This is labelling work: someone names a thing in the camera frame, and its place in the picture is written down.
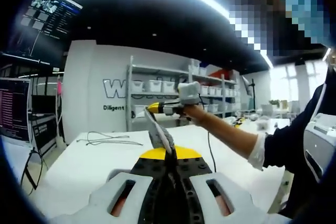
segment potted plant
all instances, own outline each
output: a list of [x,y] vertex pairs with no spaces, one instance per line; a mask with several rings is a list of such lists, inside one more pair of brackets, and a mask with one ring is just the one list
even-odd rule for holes
[[272,104],[273,109],[278,109],[280,107],[280,101],[279,100],[270,100],[270,104]]

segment face mask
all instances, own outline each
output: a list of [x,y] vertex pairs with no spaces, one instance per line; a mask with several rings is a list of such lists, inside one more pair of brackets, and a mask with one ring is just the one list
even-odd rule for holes
[[329,14],[324,10],[321,0],[285,0],[286,12],[291,15],[292,23],[304,31],[311,43],[323,44],[332,48]]

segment ceiling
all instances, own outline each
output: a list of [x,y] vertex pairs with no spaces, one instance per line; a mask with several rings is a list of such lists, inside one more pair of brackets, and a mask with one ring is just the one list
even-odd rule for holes
[[[253,45],[234,32],[226,18],[199,0],[74,1],[83,10],[74,22],[68,44],[71,40],[95,39],[98,44],[196,58],[241,73],[268,69]],[[311,44],[289,19],[268,13],[254,0],[215,1],[229,11],[240,10],[245,23],[255,23],[260,35],[254,37],[260,38],[274,65],[322,58],[325,52],[323,46]]]

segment black jacket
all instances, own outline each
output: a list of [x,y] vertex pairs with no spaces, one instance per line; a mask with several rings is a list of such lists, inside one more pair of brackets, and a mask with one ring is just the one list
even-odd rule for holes
[[[319,187],[321,187],[314,179],[303,155],[303,133],[315,110],[321,91],[322,86],[319,86],[305,110],[293,120],[290,126],[277,130],[274,135],[268,136],[265,141],[264,166],[285,166],[288,171],[294,173],[287,206],[280,212],[280,214],[289,218],[293,218],[297,213],[302,212],[302,209],[307,209],[307,205],[316,199]],[[335,81],[327,83],[318,112],[336,115]]]

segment white sleeve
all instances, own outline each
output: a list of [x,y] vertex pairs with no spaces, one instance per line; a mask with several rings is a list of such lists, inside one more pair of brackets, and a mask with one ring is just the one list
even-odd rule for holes
[[258,134],[256,145],[247,160],[255,169],[258,170],[263,170],[265,160],[265,139],[266,134]]

